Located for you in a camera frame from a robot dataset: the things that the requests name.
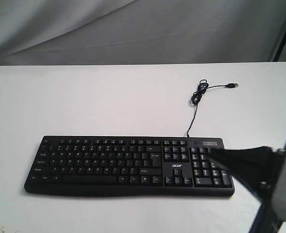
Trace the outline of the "black acer keyboard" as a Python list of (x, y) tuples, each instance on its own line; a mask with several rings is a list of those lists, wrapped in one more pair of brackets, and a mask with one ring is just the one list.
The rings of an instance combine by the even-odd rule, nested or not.
[(24, 188), (78, 197), (229, 197), (228, 171), (208, 159), (221, 138), (44, 136)]

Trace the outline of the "grey backdrop cloth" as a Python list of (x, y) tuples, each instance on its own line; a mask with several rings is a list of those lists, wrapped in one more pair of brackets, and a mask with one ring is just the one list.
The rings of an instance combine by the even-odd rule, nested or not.
[(0, 0), (0, 66), (266, 62), (286, 0)]

